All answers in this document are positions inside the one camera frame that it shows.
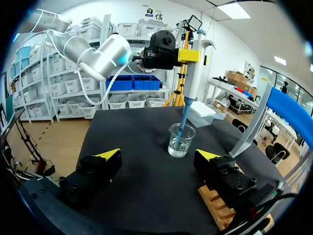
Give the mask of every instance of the chair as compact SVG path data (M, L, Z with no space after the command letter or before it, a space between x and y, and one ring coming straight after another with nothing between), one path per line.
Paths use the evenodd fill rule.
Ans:
M232 124L238 129L240 130L242 133L246 131L246 129L248 128L247 125L245 125L243 122L241 122L240 120L238 119L233 119L233 122ZM256 146L258 146L258 142L253 139L252 141Z
M265 149L266 156L273 162L277 164L280 160L285 160L290 156L290 152L282 146L280 143L275 143L273 145L269 145Z

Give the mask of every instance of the white wall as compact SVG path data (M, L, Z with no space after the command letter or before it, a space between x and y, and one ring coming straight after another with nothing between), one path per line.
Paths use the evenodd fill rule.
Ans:
M205 31L208 30L211 22L210 17L201 15L199 11L167 0L96 0L70 8L61 14L70 17L73 24L79 24L81 20L87 17L96 16L102 20L106 14L112 15L111 22L113 24L137 23L139 19L145 18L147 5L152 7L154 11L161 10L163 22L169 27L175 27L179 21L187 19L191 15L195 15L199 19L202 17L202 29ZM208 61L210 66L208 65L203 69L198 92L199 100L203 98L203 91L208 78L226 76L229 70L244 72L246 61L256 69L253 84L256 86L260 60L241 39L215 21L212 22L206 39L213 41L217 50L212 50L212 47L207 49L207 54L209 54L209 59L212 59L212 62L210 64Z

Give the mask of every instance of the blue plastic bin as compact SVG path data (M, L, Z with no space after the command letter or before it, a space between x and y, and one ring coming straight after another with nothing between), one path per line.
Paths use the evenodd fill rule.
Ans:
M249 92L244 91L244 94L247 95L248 97L251 97L252 94L250 94Z
M106 86L109 87L109 84L113 76L106 80ZM114 81L110 91L129 91L133 89L133 78L131 75L120 75L117 76Z
M16 60L29 56L31 47L22 47L16 52Z
M20 61L18 61L15 64L15 75L18 75L20 73ZM21 70L24 70L24 68L26 68L29 65L29 58L26 59L22 59L22 68Z
M134 90L160 90L160 80L151 75L134 75Z

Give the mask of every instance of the ceiling light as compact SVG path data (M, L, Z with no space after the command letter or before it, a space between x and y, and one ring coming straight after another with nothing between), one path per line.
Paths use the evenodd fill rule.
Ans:
M250 15L238 3L222 5L218 8L234 20L251 19Z
M276 60L277 63L280 63L280 64L285 65L285 66L287 65L286 61L282 58L274 56L274 59Z

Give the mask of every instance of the yellow bracket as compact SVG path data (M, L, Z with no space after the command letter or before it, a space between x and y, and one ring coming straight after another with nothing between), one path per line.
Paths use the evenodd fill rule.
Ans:
M200 51L198 50L184 50L179 49L178 51L178 61L182 63L186 62L199 62L200 61Z

